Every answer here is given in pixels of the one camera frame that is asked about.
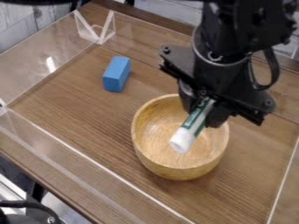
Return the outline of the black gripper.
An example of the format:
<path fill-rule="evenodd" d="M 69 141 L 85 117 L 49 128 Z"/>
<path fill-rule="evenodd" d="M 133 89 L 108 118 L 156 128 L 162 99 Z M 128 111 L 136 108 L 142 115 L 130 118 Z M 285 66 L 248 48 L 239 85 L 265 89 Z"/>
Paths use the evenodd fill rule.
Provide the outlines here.
<path fill-rule="evenodd" d="M 209 98 L 215 102 L 205 117 L 205 127 L 219 128 L 232 116 L 260 125 L 275 110 L 267 90 L 276 84 L 276 58 L 267 50 L 271 81 L 263 85 L 253 75 L 248 55 L 210 57 L 210 51 L 192 46 L 162 45 L 160 69 L 177 80 L 181 106 L 186 113 Z"/>

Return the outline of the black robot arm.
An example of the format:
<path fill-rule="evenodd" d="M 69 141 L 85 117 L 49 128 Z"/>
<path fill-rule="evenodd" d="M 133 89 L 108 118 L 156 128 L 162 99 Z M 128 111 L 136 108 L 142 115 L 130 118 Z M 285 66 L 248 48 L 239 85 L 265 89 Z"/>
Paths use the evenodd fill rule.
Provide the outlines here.
<path fill-rule="evenodd" d="M 267 90 L 280 76 L 273 47 L 296 30 L 299 0 L 197 0 L 200 24 L 190 45 L 162 45 L 160 69 L 177 80 L 181 106 L 213 100 L 204 125 L 217 128 L 232 116 L 259 125 L 276 102 Z"/>

